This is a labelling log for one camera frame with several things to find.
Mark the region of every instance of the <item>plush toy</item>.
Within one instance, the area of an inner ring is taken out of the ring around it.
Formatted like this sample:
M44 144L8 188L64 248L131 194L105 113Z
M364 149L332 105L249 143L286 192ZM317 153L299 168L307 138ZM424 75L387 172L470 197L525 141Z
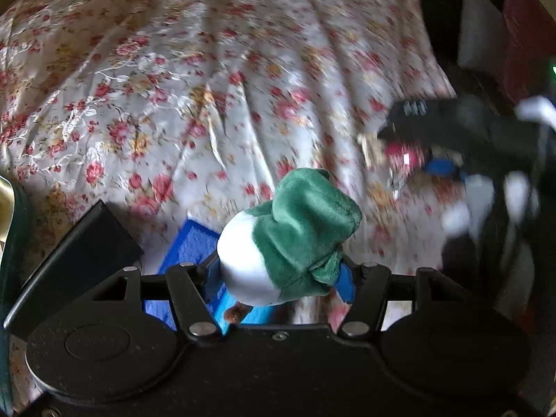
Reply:
M224 316L239 322L257 306L326 295L340 271L342 243L361 222L358 205L325 170L300 168L274 199L235 215L218 241L222 278L237 299Z

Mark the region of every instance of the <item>floral fabric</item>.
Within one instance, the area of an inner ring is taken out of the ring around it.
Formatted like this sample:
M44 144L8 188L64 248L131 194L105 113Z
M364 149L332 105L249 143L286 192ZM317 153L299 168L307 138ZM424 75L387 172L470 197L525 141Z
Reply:
M220 230L301 166L362 207L354 260L439 261L460 188L393 203L356 142L396 99L453 94L419 0L19 0L0 57L0 161L35 205L22 279L98 199L152 273L186 218Z

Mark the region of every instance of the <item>metal pin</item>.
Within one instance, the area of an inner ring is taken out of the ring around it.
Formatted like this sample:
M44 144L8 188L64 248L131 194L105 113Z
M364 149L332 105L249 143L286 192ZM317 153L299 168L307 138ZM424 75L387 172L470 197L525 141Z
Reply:
M197 337L207 337L217 330L216 325L209 321L197 321L189 327L189 332Z
M41 412L41 417L60 417L60 414L54 409L46 408Z
M371 328L363 321L350 321L342 326L342 331L348 337L358 337L367 334Z
M272 334L272 339L277 342L283 342L288 336L289 334L286 331L278 331L277 333Z

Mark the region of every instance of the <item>floral bedspread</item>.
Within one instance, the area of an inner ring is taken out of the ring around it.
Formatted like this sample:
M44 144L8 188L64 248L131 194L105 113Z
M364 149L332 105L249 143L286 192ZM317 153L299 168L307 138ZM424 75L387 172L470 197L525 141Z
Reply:
M453 94L419 0L19 0L0 58L1 166L36 210L22 279L98 199L155 272L186 218L219 230L301 166L361 205L354 260L439 262L461 189L421 176L394 203L356 142L402 96Z

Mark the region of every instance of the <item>black device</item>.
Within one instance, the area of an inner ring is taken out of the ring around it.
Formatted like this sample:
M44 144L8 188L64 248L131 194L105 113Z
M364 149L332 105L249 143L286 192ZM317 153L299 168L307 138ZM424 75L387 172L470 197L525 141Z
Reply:
M33 331L27 363L47 393L23 415L540 415L516 393L521 329L435 270L345 262L359 291L337 335L240 325L223 336L203 296L216 253L165 275L121 270ZM178 330L144 299L170 300ZM388 300L414 311L380 331Z
M47 317L142 255L108 206L98 201L23 284L4 328L26 340Z

